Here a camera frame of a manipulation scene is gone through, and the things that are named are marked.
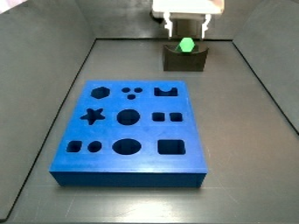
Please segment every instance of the gray table surface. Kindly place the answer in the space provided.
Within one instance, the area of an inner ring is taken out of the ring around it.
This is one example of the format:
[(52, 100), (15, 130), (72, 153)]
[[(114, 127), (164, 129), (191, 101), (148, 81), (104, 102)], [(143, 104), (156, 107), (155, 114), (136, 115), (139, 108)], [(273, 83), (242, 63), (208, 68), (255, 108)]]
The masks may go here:
[[(8, 223), (299, 222), (299, 137), (231, 42), (203, 73), (164, 72), (162, 41), (99, 40)], [(60, 187), (48, 167), (87, 80), (183, 80), (210, 174), (196, 188)]]

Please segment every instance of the green block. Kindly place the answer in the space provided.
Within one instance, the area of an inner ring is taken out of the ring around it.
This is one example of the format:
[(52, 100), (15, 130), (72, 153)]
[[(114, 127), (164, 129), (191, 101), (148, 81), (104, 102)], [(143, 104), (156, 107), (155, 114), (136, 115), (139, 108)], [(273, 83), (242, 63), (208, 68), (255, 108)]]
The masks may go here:
[(192, 39), (183, 38), (180, 44), (176, 47), (176, 51), (179, 50), (183, 53), (190, 53), (194, 47), (195, 47), (195, 44), (192, 42)]

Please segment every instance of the blue foam block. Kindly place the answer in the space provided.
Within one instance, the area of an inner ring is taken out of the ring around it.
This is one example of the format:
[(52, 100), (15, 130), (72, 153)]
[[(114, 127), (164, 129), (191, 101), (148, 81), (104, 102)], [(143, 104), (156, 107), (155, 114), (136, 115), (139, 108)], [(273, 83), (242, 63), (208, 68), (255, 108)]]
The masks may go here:
[(183, 81), (88, 81), (51, 175), (62, 186), (194, 186), (207, 174)]

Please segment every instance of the square hole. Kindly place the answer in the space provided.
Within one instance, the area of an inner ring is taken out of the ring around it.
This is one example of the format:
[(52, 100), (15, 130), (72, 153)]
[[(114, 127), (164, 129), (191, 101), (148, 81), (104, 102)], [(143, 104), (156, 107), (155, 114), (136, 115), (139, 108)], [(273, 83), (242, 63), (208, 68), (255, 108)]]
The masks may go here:
[(164, 121), (164, 113), (154, 113), (152, 118), (155, 122), (163, 122)]
[(182, 122), (183, 121), (183, 114), (182, 113), (171, 113), (171, 121), (172, 122)]
[(183, 155), (186, 153), (183, 140), (159, 140), (158, 152), (162, 155)]

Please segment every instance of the black box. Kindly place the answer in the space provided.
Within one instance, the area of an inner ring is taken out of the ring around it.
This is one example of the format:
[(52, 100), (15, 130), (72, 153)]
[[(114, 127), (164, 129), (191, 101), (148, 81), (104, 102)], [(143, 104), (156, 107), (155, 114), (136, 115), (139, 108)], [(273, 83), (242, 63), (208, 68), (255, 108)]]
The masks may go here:
[(195, 46), (191, 52), (176, 52), (176, 45), (163, 46), (163, 70), (202, 72), (210, 48)]

